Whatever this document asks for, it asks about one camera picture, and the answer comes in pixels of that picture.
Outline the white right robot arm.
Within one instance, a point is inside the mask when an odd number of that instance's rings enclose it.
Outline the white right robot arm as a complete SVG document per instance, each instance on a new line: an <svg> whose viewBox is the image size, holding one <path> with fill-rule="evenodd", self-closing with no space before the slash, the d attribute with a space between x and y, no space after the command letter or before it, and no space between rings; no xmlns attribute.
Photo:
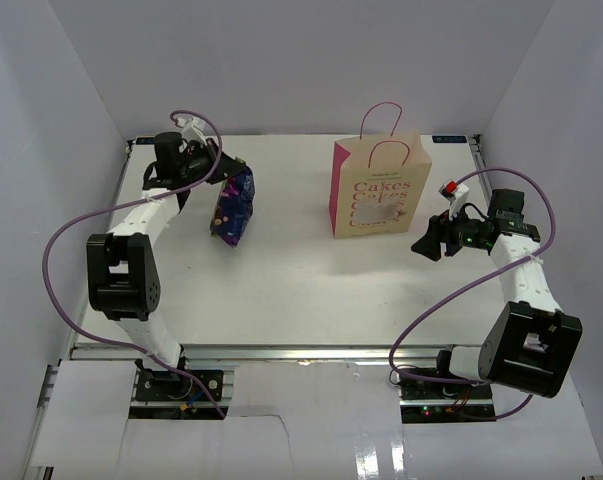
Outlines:
<svg viewBox="0 0 603 480"><path fill-rule="evenodd" d="M552 398L560 391L582 336L581 321L565 314L550 292L540 260L536 226L524 220L524 195L496 189L482 219L470 218L468 187L450 181L440 189L446 211L430 218L412 251L438 261L462 248L484 250L499 269L505 306L479 347L440 353L434 390L453 399L470 381L495 383Z"/></svg>

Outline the purple snack bag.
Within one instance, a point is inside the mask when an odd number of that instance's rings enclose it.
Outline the purple snack bag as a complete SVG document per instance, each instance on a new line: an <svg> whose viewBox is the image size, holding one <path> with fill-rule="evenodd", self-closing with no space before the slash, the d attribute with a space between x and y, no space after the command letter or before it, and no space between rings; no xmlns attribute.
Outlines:
<svg viewBox="0 0 603 480"><path fill-rule="evenodd" d="M210 222L211 235L236 248L253 215L254 196L254 176L249 167L225 180Z"/></svg>

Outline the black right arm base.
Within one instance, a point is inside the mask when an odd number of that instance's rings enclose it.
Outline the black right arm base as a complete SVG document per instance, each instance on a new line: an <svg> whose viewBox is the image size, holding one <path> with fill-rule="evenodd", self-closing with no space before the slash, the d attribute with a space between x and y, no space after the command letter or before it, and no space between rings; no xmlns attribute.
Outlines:
<svg viewBox="0 0 603 480"><path fill-rule="evenodd" d="M399 392L404 425L484 422L496 415L489 386L406 379L393 370L389 382Z"/></svg>

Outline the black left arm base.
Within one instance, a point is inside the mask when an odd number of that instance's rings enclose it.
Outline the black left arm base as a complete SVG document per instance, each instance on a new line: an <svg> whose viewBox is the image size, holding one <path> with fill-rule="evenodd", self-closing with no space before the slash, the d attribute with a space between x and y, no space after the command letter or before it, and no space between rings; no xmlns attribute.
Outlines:
<svg viewBox="0 0 603 480"><path fill-rule="evenodd" d="M188 370L207 389L215 401L222 399L224 373L222 370ZM169 371L141 370L133 394L133 400L147 405L178 403L185 409L199 402L209 403L209 398L198 383Z"/></svg>

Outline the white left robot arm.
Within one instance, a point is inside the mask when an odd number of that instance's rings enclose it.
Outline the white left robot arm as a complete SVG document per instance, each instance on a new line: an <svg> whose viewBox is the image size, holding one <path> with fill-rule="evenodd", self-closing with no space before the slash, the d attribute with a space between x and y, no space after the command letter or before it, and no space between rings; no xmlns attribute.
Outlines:
<svg viewBox="0 0 603 480"><path fill-rule="evenodd" d="M154 159L142 177L143 202L106 234L86 244L88 297L93 310L121 328L147 355L166 364L158 387L180 399L192 387L192 374L179 366L182 347L157 313L161 284L153 246L170 221L181 213L186 186L235 180L247 164L223 153L215 140L195 134L164 132L152 139Z"/></svg>

